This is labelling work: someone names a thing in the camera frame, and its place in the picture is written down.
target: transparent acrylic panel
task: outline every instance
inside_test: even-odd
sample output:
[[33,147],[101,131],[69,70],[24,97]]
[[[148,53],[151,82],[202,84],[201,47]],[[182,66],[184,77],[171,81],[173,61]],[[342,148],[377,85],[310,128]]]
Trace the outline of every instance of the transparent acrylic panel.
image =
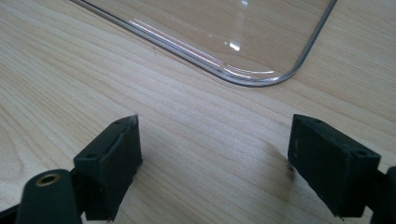
[[71,0],[237,85],[290,78],[336,0]]

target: clear plastic sheet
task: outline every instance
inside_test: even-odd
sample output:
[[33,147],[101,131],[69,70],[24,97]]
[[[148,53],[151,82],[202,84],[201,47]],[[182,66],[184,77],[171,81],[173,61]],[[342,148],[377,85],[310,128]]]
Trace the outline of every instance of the clear plastic sheet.
[[336,0],[71,0],[233,84],[300,68]]

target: wooden table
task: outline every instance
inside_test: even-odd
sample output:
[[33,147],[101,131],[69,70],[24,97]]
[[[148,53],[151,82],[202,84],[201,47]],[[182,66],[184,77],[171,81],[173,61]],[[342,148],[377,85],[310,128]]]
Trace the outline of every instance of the wooden table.
[[333,217],[286,153],[300,113],[396,164],[395,3],[340,0],[296,76],[245,89],[67,1],[0,1],[0,210],[138,114],[144,163],[115,223],[368,223]]

